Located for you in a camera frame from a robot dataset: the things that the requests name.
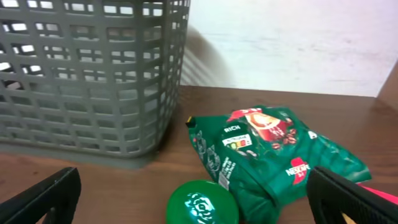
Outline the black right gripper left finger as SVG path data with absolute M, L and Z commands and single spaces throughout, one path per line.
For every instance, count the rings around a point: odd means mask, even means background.
M 71 224 L 80 194 L 78 169 L 63 168 L 1 203 L 1 223 Z

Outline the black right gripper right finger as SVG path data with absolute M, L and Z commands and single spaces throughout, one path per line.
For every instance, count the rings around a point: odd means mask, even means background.
M 324 167 L 307 181 L 307 197 L 315 223 L 397 224 L 397 205 Z

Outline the green Nescafe coffee bag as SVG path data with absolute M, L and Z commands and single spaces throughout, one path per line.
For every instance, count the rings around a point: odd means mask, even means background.
M 233 195 L 246 223 L 276 223 L 286 205 L 306 196 L 316 166 L 356 183 L 371 178 L 363 161 L 286 107 L 192 116 L 186 125 L 205 169 Z

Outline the green lidded jar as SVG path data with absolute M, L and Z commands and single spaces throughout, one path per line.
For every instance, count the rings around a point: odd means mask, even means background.
M 209 180 L 192 180 L 175 189 L 165 211 L 166 224 L 238 224 L 232 194 Z

